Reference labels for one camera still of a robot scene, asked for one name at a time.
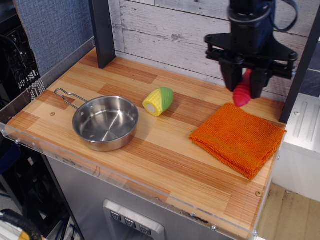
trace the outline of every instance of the stainless steel pan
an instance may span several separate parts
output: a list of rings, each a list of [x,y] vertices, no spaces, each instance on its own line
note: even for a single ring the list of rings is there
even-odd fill
[[[75,96],[85,101],[85,104],[77,108],[58,91]],[[120,96],[101,96],[87,101],[62,88],[54,92],[77,109],[72,126],[89,149],[99,152],[113,151],[127,145],[135,136],[139,112],[128,99]]]

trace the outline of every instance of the toy corn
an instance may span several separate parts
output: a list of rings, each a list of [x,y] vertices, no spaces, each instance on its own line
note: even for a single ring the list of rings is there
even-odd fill
[[[169,87],[160,87],[150,93],[142,105],[149,114],[158,117],[171,106],[173,100],[174,91]]]

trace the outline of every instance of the pan handle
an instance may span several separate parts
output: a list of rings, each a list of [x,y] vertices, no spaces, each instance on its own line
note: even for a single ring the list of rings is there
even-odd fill
[[[60,97],[62,97],[62,98],[63,98],[63,101],[65,101],[67,104],[69,104],[70,106],[74,107],[75,109],[78,109],[78,108],[77,108],[75,105],[73,105],[71,102],[67,101],[66,98],[65,98],[65,96],[63,96],[63,95],[61,95],[60,93],[58,93],[58,91],[62,91],[62,92],[64,92],[64,93],[67,94],[67,95],[75,96],[75,97],[77,97],[78,99],[80,99],[80,100],[82,100],[82,101],[84,101],[84,102],[88,102],[87,100],[83,99],[82,97],[80,97],[80,96],[78,96],[78,95],[76,95],[76,94],[74,94],[74,93],[67,92],[67,91],[63,90],[62,88],[57,88],[57,89],[54,91],[54,93],[57,94],[57,95],[59,95]]]

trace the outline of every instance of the orange towel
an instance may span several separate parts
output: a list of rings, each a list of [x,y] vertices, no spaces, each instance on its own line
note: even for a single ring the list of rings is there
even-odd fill
[[[226,103],[189,137],[252,180],[280,146],[285,130]]]

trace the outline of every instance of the pink toy pepper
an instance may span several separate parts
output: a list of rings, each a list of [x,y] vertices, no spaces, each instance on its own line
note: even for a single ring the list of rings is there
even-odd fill
[[[250,92],[251,73],[252,73],[252,70],[247,69],[244,75],[242,76],[241,82],[235,87],[233,91],[233,101],[238,108],[241,108],[244,105],[247,105],[252,99],[251,92]]]

